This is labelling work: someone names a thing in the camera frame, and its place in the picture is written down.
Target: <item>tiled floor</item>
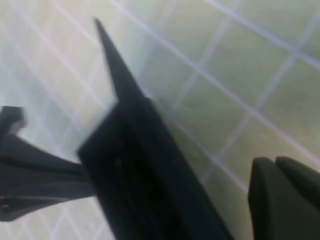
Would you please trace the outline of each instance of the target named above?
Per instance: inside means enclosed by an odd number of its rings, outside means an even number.
[[[26,108],[22,137],[71,161],[116,101],[93,16],[235,239],[252,239],[252,159],[320,166],[320,2],[0,0],[0,101]],[[2,223],[1,239],[112,239],[95,201]]]

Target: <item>dark green object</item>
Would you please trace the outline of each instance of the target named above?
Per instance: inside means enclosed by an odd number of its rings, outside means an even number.
[[[320,239],[320,175],[303,164],[255,158],[248,201],[255,240]]]

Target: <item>tile grout line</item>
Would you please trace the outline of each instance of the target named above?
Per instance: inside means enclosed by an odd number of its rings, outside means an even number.
[[[178,128],[180,128],[187,135],[187,137],[191,141],[193,141],[201,149],[201,151],[210,159],[210,162],[213,165],[216,165],[217,167],[219,167],[229,178],[231,178],[234,181],[234,183],[242,191],[246,192],[248,190],[248,187],[245,184],[243,184],[243,182],[240,181],[238,177],[234,175],[228,168],[226,168],[223,164],[218,162],[215,156],[210,151],[208,151],[205,147],[203,147],[202,144],[179,121],[177,121],[176,119],[173,119],[173,122],[178,126]],[[201,184],[205,183],[201,178],[199,179],[199,181]]]
[[[173,11],[175,10],[177,4],[180,1],[181,0],[171,0],[169,3],[166,4],[164,11],[161,14],[159,23],[155,27],[155,31],[157,33],[161,33],[164,30],[169,20],[171,19]],[[156,45],[157,43],[155,41],[153,43],[149,43],[149,46],[147,47],[148,49],[147,49],[146,57],[143,63],[141,64],[141,66],[139,67],[136,74],[138,77],[142,74],[143,69],[146,67],[148,59],[152,56],[152,53],[154,52]]]
[[[91,35],[89,34],[78,22],[71,16],[62,6],[60,6],[56,0],[50,0],[53,5],[73,24],[76,28],[85,35],[96,47],[100,47],[100,43]]]
[[[302,35],[298,39],[297,43],[297,49],[301,49],[304,44],[309,40],[311,37],[314,29],[316,28],[317,24],[320,21],[320,8],[316,12],[315,16],[311,19],[310,23],[306,27],[305,31],[302,33]],[[280,66],[279,70],[276,72],[274,77],[270,80],[262,94],[258,97],[258,100],[255,103],[255,108],[259,109],[262,107],[262,105],[267,101],[269,96],[272,94],[272,92],[277,88],[281,80],[283,79],[283,76],[289,71],[290,67],[293,65],[295,60],[297,59],[297,56],[294,54],[290,54],[287,59],[284,61],[284,63]],[[220,149],[220,151],[217,154],[217,160],[220,162],[225,154],[228,152],[228,150],[233,146],[235,141],[239,138],[240,134],[243,132],[249,121],[252,119],[253,114],[248,113],[244,120],[240,121],[238,124],[238,127],[235,131],[231,134],[230,138],[227,140],[226,144]],[[305,153],[305,151],[301,151],[301,153],[304,153],[305,156],[308,156],[308,154]],[[317,158],[311,157],[310,158],[315,164],[320,166],[320,161]],[[207,172],[202,176],[203,182],[207,180],[210,173],[212,171],[212,168],[210,167]]]
[[[17,6],[16,3],[14,3],[15,0],[10,0],[16,7],[16,9],[18,9],[19,7]],[[35,26],[35,24],[32,22],[32,20],[28,17],[25,16],[23,13],[20,14],[23,15],[23,17],[29,22],[30,26],[32,28],[34,28],[36,30],[36,32],[38,33],[38,35],[40,35],[40,37],[47,43],[47,45],[51,48],[51,50],[56,54],[56,56],[59,58],[59,60],[61,61],[61,63],[63,63],[65,65],[65,67],[67,67],[70,71],[71,74],[74,75],[74,77],[78,80],[78,82],[90,93],[90,95],[92,96],[92,98],[96,101],[96,103],[98,105],[100,105],[101,107],[103,107],[103,103],[101,103],[99,101],[99,99],[96,97],[96,95],[94,94],[93,90],[87,86],[86,81],[81,77],[81,74],[79,74],[79,72],[77,72],[72,65],[66,61],[66,59],[61,55],[61,53],[51,44],[51,42],[47,39],[46,36],[44,36],[42,34],[42,32],[38,29],[37,26]]]
[[[234,11],[236,11],[240,7],[242,1],[243,0],[234,1],[234,3],[232,4],[232,9]],[[230,16],[225,16],[224,19],[222,20],[222,22],[219,24],[217,30],[212,35],[211,40],[210,40],[208,46],[206,47],[206,49],[204,51],[204,54],[202,55],[202,58],[200,59],[199,63],[197,64],[197,67],[199,69],[202,69],[207,64],[207,62],[210,59],[210,57],[214,54],[214,52],[217,49],[217,46],[220,43],[221,38],[223,37],[223,35],[227,31],[227,29],[228,29],[229,25],[231,24],[231,22],[232,22],[232,18]],[[189,91],[191,90],[191,88],[196,83],[197,79],[198,79],[198,71],[196,71],[195,68],[194,68],[191,76],[188,78],[186,83],[183,85],[182,90],[180,91],[180,93],[179,93],[178,97],[176,98],[175,102],[173,103],[173,107],[172,107],[172,110],[170,111],[170,115],[166,120],[167,123],[170,123],[170,121],[172,120],[174,114],[181,107],[181,105],[183,104],[183,102],[184,102],[185,98],[187,97]]]
[[[8,34],[8,37],[12,40],[11,36],[8,33],[8,30],[6,29],[5,26],[2,26],[2,28],[5,28],[5,32]],[[23,50],[17,45],[15,44],[15,48],[18,50],[19,54],[22,56],[22,58],[24,59],[24,61],[27,63],[28,68],[31,70],[31,72],[35,75],[35,77],[37,79],[39,79],[41,76],[38,76],[39,74],[36,72],[36,70],[33,69],[33,66],[30,64],[30,62],[28,61],[28,57],[25,55],[25,53],[23,52]],[[51,90],[50,86],[48,86],[47,84],[45,84],[45,81],[41,81],[38,80],[43,86],[44,88],[48,91],[48,93],[51,94],[52,99],[54,99],[54,101],[59,105],[59,107],[61,107],[61,109],[68,115],[68,110],[66,109],[66,107],[63,105],[63,103],[61,103],[55,96],[54,92]],[[77,121],[75,119],[70,119],[71,121],[74,121],[75,124],[77,123]],[[82,128],[76,124],[77,128],[79,130],[81,130]]]
[[[112,31],[112,32],[113,32],[113,31],[116,29],[116,27],[118,26],[121,18],[122,18],[122,15],[119,13],[119,14],[117,14],[117,16],[115,16],[114,19],[111,21],[111,26],[110,26],[110,28],[111,28],[111,31]],[[89,74],[89,80],[88,80],[88,84],[89,84],[90,86],[92,85],[93,81],[95,80],[95,77],[96,77],[96,75],[97,75],[97,73],[98,73],[99,67],[103,64],[103,59],[101,60],[100,57],[103,57],[103,56],[101,56],[100,54],[98,54],[98,55],[96,56],[96,59],[94,60],[94,63],[92,64],[92,67],[91,67],[91,70],[90,70],[90,74]],[[80,100],[79,100],[79,102],[78,102],[78,104],[77,104],[77,107],[75,108],[75,111],[74,111],[74,116],[76,116],[76,115],[79,113],[79,111],[82,109],[82,107],[83,107],[83,105],[84,105],[85,100],[86,100],[87,97],[88,97],[88,92],[86,91],[86,92],[80,97]],[[70,123],[69,127],[68,127],[67,130],[65,131],[64,136],[62,137],[62,141],[64,141],[64,140],[67,138],[67,136],[68,136],[69,132],[71,131],[71,128],[72,128],[72,127],[73,127],[73,125]]]
[[[315,59],[314,57],[305,54],[301,52],[299,49],[297,49],[295,46],[291,45],[290,43],[282,40],[281,38],[278,38],[277,36],[273,35],[272,33],[268,32],[266,29],[256,25],[255,23],[249,21],[245,17],[237,14],[236,12],[232,12],[228,7],[224,6],[223,4],[219,3],[217,0],[205,0],[206,2],[210,3],[212,6],[220,10],[226,15],[231,16],[233,19],[237,20],[247,28],[255,31],[257,34],[261,35],[262,37],[265,37],[266,39],[273,42],[278,47],[285,49],[289,51],[290,53],[297,55],[299,58],[303,59],[307,63],[311,64],[318,70],[320,70],[320,61]]]

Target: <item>black plastic part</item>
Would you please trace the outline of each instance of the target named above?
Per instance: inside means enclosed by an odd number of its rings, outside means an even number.
[[[150,101],[96,21],[118,104],[79,149],[118,240],[232,237]]]
[[[17,134],[26,126],[26,120],[21,107],[3,106],[0,112],[0,136]]]
[[[254,239],[320,239],[320,212],[268,158],[253,160],[248,201]]]
[[[312,203],[320,212],[320,174],[285,156],[277,157],[275,163],[300,195]]]
[[[54,204],[95,193],[81,164],[46,153],[15,134],[25,126],[22,109],[0,112],[0,221],[13,221]]]

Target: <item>grid pattern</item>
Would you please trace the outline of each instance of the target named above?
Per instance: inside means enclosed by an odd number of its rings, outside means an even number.
[[[252,239],[253,157],[287,155],[319,169],[320,3],[2,0],[1,103],[26,108],[23,138],[71,161],[116,101],[92,16],[235,239]],[[3,239],[113,238],[94,198],[0,228]]]

